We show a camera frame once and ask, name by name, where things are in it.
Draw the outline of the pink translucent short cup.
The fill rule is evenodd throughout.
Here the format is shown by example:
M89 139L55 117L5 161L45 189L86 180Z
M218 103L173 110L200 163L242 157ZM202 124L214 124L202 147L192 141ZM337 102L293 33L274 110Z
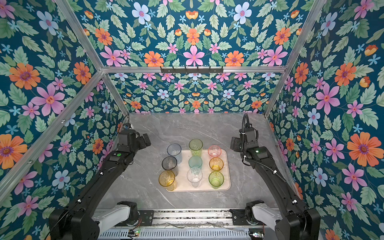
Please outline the pink translucent short cup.
M212 145L208 148L208 154L211 158L218 158L222 154L222 149L217 145Z

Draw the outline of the yellow translucent short cup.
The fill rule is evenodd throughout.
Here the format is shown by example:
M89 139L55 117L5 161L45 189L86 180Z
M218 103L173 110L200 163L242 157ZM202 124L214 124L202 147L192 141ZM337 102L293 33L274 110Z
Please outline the yellow translucent short cup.
M209 166L213 171L221 171L224 167L224 162L221 158L212 158L209 162Z

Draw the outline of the dark grey translucent cup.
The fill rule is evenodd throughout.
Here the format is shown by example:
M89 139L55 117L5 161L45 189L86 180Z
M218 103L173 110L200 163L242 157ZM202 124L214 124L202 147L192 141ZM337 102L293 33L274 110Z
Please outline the dark grey translucent cup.
M178 162L175 157L167 156L162 160L162 168L165 171L171 171L175 176L179 174Z

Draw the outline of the blue translucent tall cup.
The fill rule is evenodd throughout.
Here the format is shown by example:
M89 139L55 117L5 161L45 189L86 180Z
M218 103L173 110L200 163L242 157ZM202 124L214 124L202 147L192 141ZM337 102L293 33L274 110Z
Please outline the blue translucent tall cup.
M167 153L169 156L176 158L178 164L182 162L182 147L179 144L170 144L167 148Z

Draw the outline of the green translucent tall cup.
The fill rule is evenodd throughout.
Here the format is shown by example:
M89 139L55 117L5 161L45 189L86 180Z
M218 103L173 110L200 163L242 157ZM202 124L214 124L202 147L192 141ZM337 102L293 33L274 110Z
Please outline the green translucent tall cup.
M189 142L189 148L192 156L200 157L203 151L203 142L200 139L192 139Z

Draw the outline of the light green short cup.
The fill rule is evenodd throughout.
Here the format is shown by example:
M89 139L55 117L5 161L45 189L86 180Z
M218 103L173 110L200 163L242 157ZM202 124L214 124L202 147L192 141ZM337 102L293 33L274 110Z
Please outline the light green short cup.
M213 171L209 175L209 183L213 189L220 188L225 181L224 175L219 171Z

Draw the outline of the amber translucent tall cup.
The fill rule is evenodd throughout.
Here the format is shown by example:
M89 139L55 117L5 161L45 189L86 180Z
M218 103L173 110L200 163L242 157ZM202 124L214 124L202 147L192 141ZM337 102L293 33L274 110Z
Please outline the amber translucent tall cup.
M159 184L171 192L177 188L176 176L172 171L163 171L159 175Z

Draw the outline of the beige rectangular tray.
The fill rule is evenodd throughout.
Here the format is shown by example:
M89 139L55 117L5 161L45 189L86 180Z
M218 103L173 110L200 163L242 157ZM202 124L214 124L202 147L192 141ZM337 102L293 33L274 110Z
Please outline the beige rectangular tray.
M208 150L202 151L202 179L198 182L199 185L194 187L187 178L187 173L190 170L189 159L192 157L190 150L182 150L182 162L178 165L178 175L176 176L176 184L172 184L166 187L168 192L209 192L209 191L227 191L231 188L231 178L228 163L228 154L225 150L222 150L221 158L224 162L223 168L220 173L224 177L224 182L217 189L213 188L213 185L209 182L209 175L213 172L210 167L211 156L208 154Z

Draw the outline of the teal translucent short cup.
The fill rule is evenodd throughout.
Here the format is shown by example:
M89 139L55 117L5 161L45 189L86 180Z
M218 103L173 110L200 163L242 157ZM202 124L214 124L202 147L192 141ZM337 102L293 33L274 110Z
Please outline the teal translucent short cup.
M203 165L203 160L199 156L192 156L189 161L188 161L189 167L190 168L202 168Z

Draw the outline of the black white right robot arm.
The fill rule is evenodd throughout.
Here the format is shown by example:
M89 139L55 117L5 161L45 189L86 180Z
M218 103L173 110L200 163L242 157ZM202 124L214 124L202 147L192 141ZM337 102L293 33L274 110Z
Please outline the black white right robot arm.
M318 239L320 213L310 208L290 187L270 151L259 146L259 133L251 124L243 124L239 134L238 138L232 138L231 150L240 153L242 163L262 177L279 208L275 211L261 200L249 202L245 208L247 221L262 222L274 230L279 240Z

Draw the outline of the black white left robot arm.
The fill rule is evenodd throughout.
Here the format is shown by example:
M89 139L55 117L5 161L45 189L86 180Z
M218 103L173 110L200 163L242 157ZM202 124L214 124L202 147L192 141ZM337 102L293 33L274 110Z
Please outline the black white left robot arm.
M151 145L148 134L134 129L118 134L118 147L105 158L98 174L66 207L54 210L49 216L49 235L52 240L96 240L99 235L121 222L139 223L137 203L121 201L103 214L95 211L115 180L133 162L139 150Z

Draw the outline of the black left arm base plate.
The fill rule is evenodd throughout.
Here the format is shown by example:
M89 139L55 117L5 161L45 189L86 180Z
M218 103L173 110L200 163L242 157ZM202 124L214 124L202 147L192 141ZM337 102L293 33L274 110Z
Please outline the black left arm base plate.
M148 227L151 226L154 220L154 210L138 210L138 218L128 219L119 223L118 227Z

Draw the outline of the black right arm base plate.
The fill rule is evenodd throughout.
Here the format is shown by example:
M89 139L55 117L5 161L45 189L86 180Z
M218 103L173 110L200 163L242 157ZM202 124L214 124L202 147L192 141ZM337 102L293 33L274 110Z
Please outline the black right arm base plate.
M234 226L265 226L261 221L248 220L244 209L230 209L232 214L232 222Z

